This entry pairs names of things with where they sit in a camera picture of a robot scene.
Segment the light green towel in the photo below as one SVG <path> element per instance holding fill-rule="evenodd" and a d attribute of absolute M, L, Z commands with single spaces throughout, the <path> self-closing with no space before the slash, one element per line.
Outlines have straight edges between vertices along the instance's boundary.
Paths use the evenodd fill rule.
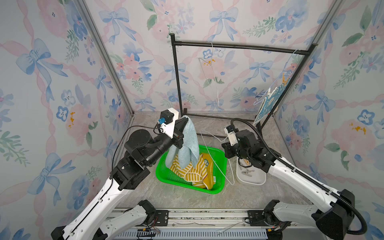
<path fill-rule="evenodd" d="M 176 156 L 178 156 L 181 169 L 185 169 L 189 164 L 196 168 L 200 157 L 197 133 L 192 120 L 188 116 L 183 116 L 181 120 L 188 120 L 182 131 L 184 135 L 183 146 L 181 149 L 175 146 L 170 147 L 165 160 L 166 167 L 169 169 Z"/>

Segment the yellow striped towel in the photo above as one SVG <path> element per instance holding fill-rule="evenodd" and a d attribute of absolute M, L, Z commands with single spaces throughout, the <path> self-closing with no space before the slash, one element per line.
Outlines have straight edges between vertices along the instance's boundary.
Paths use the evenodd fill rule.
<path fill-rule="evenodd" d="M 214 163 L 209 154 L 200 154 L 196 168 L 189 164 L 185 169 L 180 168 L 178 156 L 176 156 L 170 170 L 186 182 L 191 183 L 192 186 L 200 189 L 211 190 L 216 183 L 216 177 L 213 173 Z"/>

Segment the white wire hanger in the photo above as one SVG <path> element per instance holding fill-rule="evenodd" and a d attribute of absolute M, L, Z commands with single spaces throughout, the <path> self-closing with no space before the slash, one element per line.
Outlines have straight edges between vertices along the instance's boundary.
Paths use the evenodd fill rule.
<path fill-rule="evenodd" d="M 221 112 L 224 110 L 222 108 L 224 101 L 219 97 L 219 85 L 223 84 L 222 72 L 225 73 L 225 63 L 222 60 L 223 56 L 217 55 L 219 53 L 218 48 L 214 47 L 213 43 L 210 44 L 211 48 L 204 50 L 203 57 L 199 58 L 199 64 L 205 79 L 203 88 L 210 87 L 215 96 L 211 103 L 212 110 L 216 109 Z"/>

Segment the teal patterned towel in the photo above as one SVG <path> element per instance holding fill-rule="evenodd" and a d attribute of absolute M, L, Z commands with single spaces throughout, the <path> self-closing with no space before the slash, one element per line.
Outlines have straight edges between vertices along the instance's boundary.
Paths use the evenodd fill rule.
<path fill-rule="evenodd" d="M 290 79 L 283 81 L 281 85 L 277 86 L 274 89 L 269 88 L 268 91 L 265 92 L 259 100 L 256 100 L 254 102 L 254 106 L 258 105 L 260 107 L 253 122 L 254 126 L 256 126 L 264 117 L 266 117 L 272 111 L 273 107 L 287 88 L 289 81 Z"/>

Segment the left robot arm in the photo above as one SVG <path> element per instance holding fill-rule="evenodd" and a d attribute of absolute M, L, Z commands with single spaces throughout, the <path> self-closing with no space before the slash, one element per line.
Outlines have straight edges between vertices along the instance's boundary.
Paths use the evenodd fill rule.
<path fill-rule="evenodd" d="M 57 227 L 52 233 L 54 240 L 112 240 L 127 229 L 149 225 L 156 209 L 148 201 L 140 201 L 122 215 L 108 220 L 122 198 L 132 193 L 150 174 L 153 166 L 170 147 L 181 148 L 184 143 L 183 131 L 188 118 L 173 120 L 173 132 L 161 125 L 161 134 L 153 138 L 146 127 L 140 126 L 131 133 L 124 144 L 126 153 L 113 168 L 111 176 L 90 204 L 69 225 Z"/>

